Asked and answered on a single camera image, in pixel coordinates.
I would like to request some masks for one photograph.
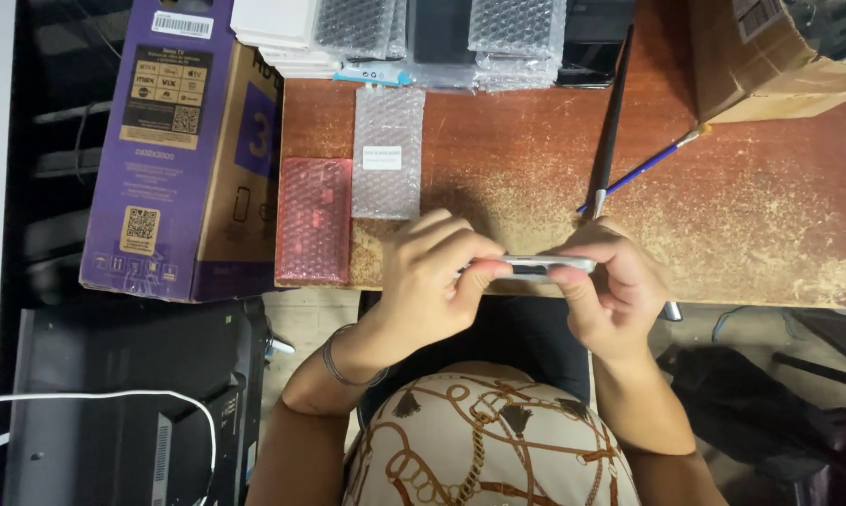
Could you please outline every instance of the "hand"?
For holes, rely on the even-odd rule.
[[[495,260],[504,247],[444,209],[407,225],[382,250],[382,299],[364,319],[376,322],[387,343],[388,350],[379,345],[386,363],[470,328],[486,287],[513,273]]]
[[[599,262],[593,277],[570,267],[548,273],[567,299],[573,335],[605,363],[644,358],[648,332],[669,300],[666,266],[607,217],[580,228],[556,253]]]

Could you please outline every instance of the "blue paintbrush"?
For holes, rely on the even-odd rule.
[[[607,189],[607,194],[609,195],[610,193],[615,192],[616,190],[620,189],[621,186],[625,185],[626,183],[629,183],[632,179],[638,178],[639,175],[642,174],[642,172],[644,172],[644,171],[648,170],[649,168],[657,165],[658,162],[660,162],[663,158],[672,154],[673,151],[676,151],[677,149],[679,149],[679,148],[685,146],[686,144],[688,144],[689,142],[697,139],[699,135],[706,133],[706,132],[709,132],[709,131],[710,131],[710,125],[705,125],[705,124],[698,125],[698,127],[696,129],[694,129],[692,132],[688,132],[688,135],[683,137],[679,142],[677,142],[676,144],[673,144],[672,146],[666,148],[665,150],[661,151],[660,153],[652,156],[648,161],[646,161],[645,163],[643,163],[639,167],[636,167],[634,170],[632,170],[629,174],[623,176],[616,183],[613,183],[612,185],[610,185],[609,188]],[[577,213],[584,213],[586,209],[588,209],[587,203],[583,204],[582,207],[576,209],[576,212]]]

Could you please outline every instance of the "number 3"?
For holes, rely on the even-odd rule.
[[[260,146],[255,144],[254,141],[248,145],[249,149],[251,150],[251,154],[254,156],[266,156],[266,151],[268,149],[266,136],[270,133],[270,120],[266,119],[266,115],[262,112],[255,113],[255,121],[261,124],[263,127],[259,132],[257,132],[257,137],[260,138]]]

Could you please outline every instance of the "purple tv box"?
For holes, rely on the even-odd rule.
[[[274,289],[282,79],[231,12],[132,6],[83,286],[184,303]]]

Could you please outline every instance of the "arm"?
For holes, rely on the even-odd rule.
[[[551,278],[569,304],[569,328],[592,351],[597,404],[614,431],[646,506],[719,506],[717,490],[682,403],[648,348],[669,298],[669,273],[607,218],[582,227],[558,251],[600,262],[595,279],[574,268]]]
[[[414,351],[469,328],[486,286],[512,269],[504,248],[444,210],[407,225],[383,244],[382,299],[332,340],[332,361],[363,384]],[[344,436],[365,386],[342,385],[322,350],[304,361],[270,412],[247,506],[341,504]]]

